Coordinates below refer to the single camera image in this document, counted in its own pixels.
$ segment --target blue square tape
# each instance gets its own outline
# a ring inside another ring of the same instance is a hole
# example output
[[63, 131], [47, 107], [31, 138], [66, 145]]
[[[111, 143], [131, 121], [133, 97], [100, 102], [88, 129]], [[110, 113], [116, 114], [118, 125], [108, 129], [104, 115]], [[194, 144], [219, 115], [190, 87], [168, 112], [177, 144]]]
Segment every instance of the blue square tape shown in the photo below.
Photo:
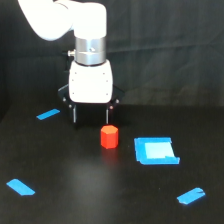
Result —
[[177, 197], [178, 201], [182, 204], [188, 205], [191, 202], [205, 196], [205, 192], [201, 188], [195, 188], [187, 193]]
[[171, 138], [135, 138], [136, 160], [143, 165], [179, 164]]
[[13, 179], [7, 183], [7, 185], [12, 188], [14, 191], [16, 191], [21, 196], [24, 195], [33, 195], [35, 194], [35, 191], [27, 187], [24, 183], [17, 179]]

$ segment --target red block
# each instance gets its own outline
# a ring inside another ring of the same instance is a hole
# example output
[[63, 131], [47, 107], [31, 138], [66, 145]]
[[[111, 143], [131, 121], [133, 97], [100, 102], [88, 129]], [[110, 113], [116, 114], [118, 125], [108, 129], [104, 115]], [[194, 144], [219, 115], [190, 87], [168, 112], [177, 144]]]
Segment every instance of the red block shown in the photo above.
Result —
[[101, 129], [101, 145], [106, 149], [118, 146], [118, 129], [113, 125], [103, 126]]

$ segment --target blue tape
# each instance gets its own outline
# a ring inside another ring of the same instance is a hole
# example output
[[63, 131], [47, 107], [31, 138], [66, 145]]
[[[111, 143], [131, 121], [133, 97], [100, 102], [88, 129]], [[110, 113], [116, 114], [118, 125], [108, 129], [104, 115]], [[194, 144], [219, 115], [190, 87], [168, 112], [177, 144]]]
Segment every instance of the blue tape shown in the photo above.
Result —
[[136, 160], [143, 165], [179, 164], [179, 157], [147, 158], [145, 143], [171, 143], [171, 138], [135, 138]]
[[46, 113], [43, 113], [43, 114], [38, 115], [37, 118], [39, 120], [43, 120], [45, 118], [51, 117], [51, 116], [53, 116], [55, 114], [58, 114], [59, 112], [60, 112], [59, 110], [53, 109], [53, 110], [50, 110], [50, 111], [48, 111]]
[[143, 165], [166, 165], [166, 164], [179, 164], [179, 157], [165, 157], [164, 159], [146, 159], [141, 160], [141, 164]]
[[35, 191], [27, 187], [25, 184], [23, 184], [21, 181], [17, 179], [13, 179], [7, 183], [7, 185], [12, 188], [14, 191], [16, 191], [21, 196], [23, 195], [33, 195], [35, 194]]
[[182, 204], [188, 205], [191, 202], [203, 197], [205, 195], [201, 188], [195, 188], [187, 193], [177, 197], [178, 201]]

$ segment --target red cube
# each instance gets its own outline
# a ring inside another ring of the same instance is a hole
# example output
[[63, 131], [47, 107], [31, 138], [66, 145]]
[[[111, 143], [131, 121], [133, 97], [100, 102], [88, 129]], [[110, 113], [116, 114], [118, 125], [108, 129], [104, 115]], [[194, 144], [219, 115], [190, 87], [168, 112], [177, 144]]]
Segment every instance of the red cube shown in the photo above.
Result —
[[103, 126], [101, 129], [101, 145], [106, 149], [118, 146], [118, 128], [113, 125]]

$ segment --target blue tape strip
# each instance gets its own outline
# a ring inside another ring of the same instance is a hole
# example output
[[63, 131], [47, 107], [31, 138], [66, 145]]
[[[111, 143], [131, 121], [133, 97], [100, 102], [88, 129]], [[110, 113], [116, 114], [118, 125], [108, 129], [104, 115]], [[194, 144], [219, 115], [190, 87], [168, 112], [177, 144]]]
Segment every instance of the blue tape strip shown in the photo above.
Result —
[[48, 117], [53, 116], [53, 115], [55, 115], [55, 114], [58, 114], [59, 112], [60, 112], [59, 110], [57, 110], [57, 109], [53, 109], [53, 110], [50, 110], [50, 111], [48, 111], [48, 112], [46, 112], [46, 113], [43, 113], [43, 114], [41, 114], [41, 115], [38, 115], [37, 118], [38, 118], [39, 120], [43, 120], [43, 119], [45, 119], [45, 118], [48, 118]]
[[177, 197], [180, 203], [188, 205], [191, 202], [203, 197], [205, 195], [204, 191], [201, 188], [195, 188], [187, 193]]
[[179, 157], [165, 157], [164, 159], [146, 159], [140, 160], [143, 165], [165, 165], [165, 164], [179, 164]]
[[23, 184], [21, 181], [17, 179], [13, 179], [7, 183], [9, 187], [11, 187], [14, 191], [16, 191], [21, 196], [23, 195], [33, 195], [35, 194], [35, 191], [27, 187], [25, 184]]
[[171, 138], [135, 138], [135, 152], [136, 160], [143, 165], [162, 165], [162, 164], [179, 164], [179, 157], [165, 157], [165, 158], [155, 158], [148, 159], [146, 155], [145, 143], [155, 143], [155, 142], [168, 142], [171, 143]]

